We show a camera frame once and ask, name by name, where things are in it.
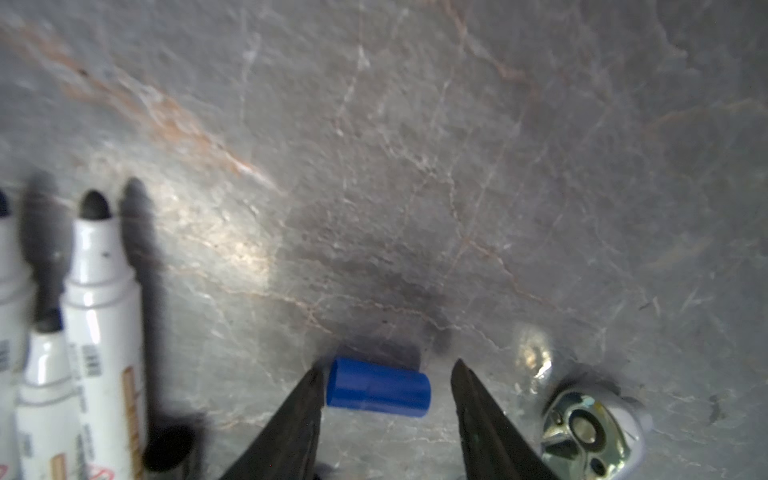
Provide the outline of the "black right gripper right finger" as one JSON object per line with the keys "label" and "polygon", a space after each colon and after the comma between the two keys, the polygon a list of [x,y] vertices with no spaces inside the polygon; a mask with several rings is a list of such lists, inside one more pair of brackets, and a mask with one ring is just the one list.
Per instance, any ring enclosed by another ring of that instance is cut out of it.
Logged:
{"label": "black right gripper right finger", "polygon": [[451,372],[451,391],[468,480],[557,479],[461,359]]}

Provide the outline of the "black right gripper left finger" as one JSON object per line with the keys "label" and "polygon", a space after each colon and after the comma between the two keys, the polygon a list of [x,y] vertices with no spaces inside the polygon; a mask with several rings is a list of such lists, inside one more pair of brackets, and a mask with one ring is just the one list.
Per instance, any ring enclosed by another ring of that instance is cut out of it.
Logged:
{"label": "black right gripper left finger", "polygon": [[324,376],[312,368],[222,478],[316,479],[323,407]]}

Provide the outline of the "blue pen cap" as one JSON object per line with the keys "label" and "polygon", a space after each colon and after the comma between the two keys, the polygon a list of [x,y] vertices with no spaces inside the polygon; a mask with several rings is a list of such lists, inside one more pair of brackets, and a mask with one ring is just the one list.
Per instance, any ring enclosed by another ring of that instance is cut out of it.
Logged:
{"label": "blue pen cap", "polygon": [[326,387],[326,404],[334,408],[424,417],[431,405],[428,377],[349,358],[336,358]]}

